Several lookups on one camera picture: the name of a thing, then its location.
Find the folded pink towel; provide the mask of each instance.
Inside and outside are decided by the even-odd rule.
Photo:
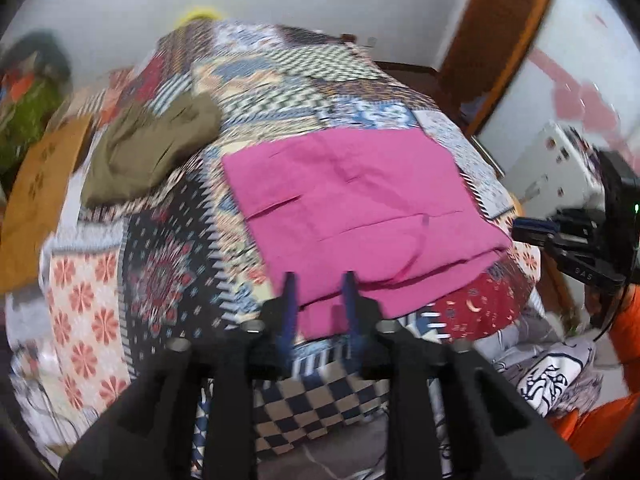
[[[222,164],[271,281],[298,276],[306,338],[348,328],[339,294],[347,270],[385,317],[399,317],[467,285],[511,245],[479,215],[450,153],[420,128],[333,128]]]

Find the orange sleeve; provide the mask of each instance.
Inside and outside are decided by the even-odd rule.
[[[559,418],[551,416],[546,418],[548,423],[551,424],[551,427],[556,430],[556,433],[567,442],[574,433],[575,428],[578,427],[579,419],[580,414],[578,410],[573,410],[572,412],[567,413],[565,416],[561,416]]]
[[[556,426],[556,431],[567,441],[583,462],[599,457],[609,447],[613,438],[622,429],[638,403],[640,394],[608,402],[592,412],[580,417],[567,438],[563,430],[572,426],[574,412],[561,418],[564,424]]]
[[[623,364],[625,381],[632,393],[640,392],[640,286],[636,286],[629,307],[619,314],[609,337]]]

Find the olive green cloth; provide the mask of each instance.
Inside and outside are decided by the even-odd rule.
[[[178,97],[159,117],[134,103],[116,117],[95,148],[82,204],[145,196],[171,170],[220,133],[221,112],[207,94]]]

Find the patchwork quilt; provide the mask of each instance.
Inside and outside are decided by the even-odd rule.
[[[223,109],[223,124],[215,143],[148,196],[81,211],[84,221],[121,222],[121,243],[99,253],[79,243],[72,255],[66,248],[66,259],[52,257],[50,309],[75,409],[101,412],[168,339],[215,338],[256,316],[278,292],[225,181],[225,153],[331,126],[393,128],[402,135],[420,125],[452,153],[487,221],[507,231],[513,219],[513,203],[492,168],[434,101],[338,38],[194,20],[161,38],[138,67],[116,75],[85,99],[101,124],[133,100],[161,114],[182,92],[209,94]],[[537,249],[515,243],[469,286],[400,322],[434,340],[495,333],[519,315],[540,277],[539,263]],[[60,306],[70,294],[70,306]],[[388,389],[385,381],[357,377],[343,335],[320,341],[299,335],[292,378],[255,387],[261,459],[364,420],[385,402]],[[194,476],[202,470],[211,391],[210,381],[203,384],[202,401],[194,406]]]

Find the wooden door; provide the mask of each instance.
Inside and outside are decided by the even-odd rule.
[[[466,130],[476,133],[520,66],[549,0],[470,0],[440,70],[456,106],[486,94]]]

